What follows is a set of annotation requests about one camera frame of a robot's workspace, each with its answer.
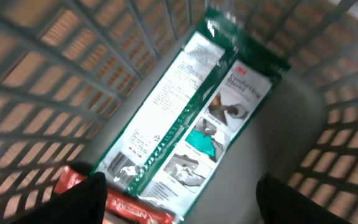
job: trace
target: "black object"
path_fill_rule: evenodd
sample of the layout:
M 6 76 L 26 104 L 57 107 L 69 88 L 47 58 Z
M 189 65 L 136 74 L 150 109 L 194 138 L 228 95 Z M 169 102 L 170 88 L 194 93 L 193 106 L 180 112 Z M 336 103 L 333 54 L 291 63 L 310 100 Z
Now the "black object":
M 270 174 L 258 181 L 256 198 L 265 224 L 350 224 Z
M 12 223 L 102 224 L 106 200 L 106 178 L 97 172 Z

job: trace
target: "gray basket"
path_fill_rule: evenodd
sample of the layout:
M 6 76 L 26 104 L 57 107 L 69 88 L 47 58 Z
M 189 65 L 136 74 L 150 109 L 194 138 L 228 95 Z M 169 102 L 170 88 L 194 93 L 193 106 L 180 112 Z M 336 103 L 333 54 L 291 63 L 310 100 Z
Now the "gray basket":
M 208 6 L 230 10 L 293 66 L 244 134 L 260 131 L 264 171 L 358 223 L 357 0 L 0 0 L 0 223 L 49 200 L 78 154 L 100 156 L 133 113 L 126 102 L 140 104 Z M 227 222 L 246 220 L 238 209 Z

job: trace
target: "teal object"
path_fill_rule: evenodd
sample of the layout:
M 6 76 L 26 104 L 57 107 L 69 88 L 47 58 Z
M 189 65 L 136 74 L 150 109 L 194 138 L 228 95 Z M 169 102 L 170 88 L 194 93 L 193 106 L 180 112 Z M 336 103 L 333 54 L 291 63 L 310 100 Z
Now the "teal object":
M 215 148 L 212 145 L 211 136 L 206 136 L 204 133 L 193 129 L 187 136 L 186 142 L 191 144 L 200 152 L 205 153 L 211 157 L 215 157 Z

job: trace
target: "plastic package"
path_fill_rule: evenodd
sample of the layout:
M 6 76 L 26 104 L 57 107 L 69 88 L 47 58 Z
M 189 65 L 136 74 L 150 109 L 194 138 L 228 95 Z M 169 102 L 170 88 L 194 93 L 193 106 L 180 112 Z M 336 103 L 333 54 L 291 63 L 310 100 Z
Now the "plastic package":
M 288 69 L 230 15 L 208 10 L 94 172 L 181 222 Z
M 65 166 L 53 191 L 58 194 L 63 193 L 85 179 L 85 176 Z M 106 211 L 140 224 L 173 222 L 170 214 L 154 210 L 112 189 L 108 189 Z

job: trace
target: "red wrapper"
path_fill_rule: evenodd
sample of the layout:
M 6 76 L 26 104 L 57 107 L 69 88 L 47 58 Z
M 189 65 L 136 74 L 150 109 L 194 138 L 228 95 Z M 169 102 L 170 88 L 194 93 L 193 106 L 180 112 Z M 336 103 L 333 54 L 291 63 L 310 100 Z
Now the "red wrapper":
M 63 193 L 85 179 L 85 176 L 65 166 L 54 192 Z M 168 213 L 152 209 L 112 189 L 108 190 L 106 210 L 140 224 L 174 223 L 174 218 Z

